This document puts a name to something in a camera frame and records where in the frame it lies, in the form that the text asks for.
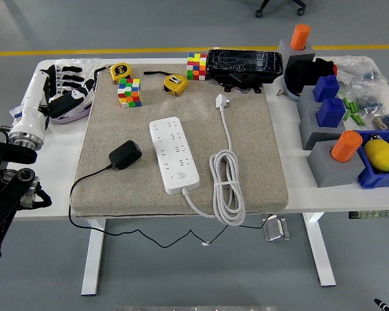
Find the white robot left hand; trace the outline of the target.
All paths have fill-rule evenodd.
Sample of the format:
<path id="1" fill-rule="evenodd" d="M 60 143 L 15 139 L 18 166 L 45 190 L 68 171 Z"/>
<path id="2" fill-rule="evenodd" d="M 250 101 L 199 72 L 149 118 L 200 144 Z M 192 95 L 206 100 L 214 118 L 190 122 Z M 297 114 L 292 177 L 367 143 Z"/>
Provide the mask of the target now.
<path id="1" fill-rule="evenodd" d="M 21 117 L 11 136 L 41 136 L 47 119 L 57 119 L 90 99 L 97 81 L 92 67 L 56 63 L 34 73 L 21 103 Z"/>

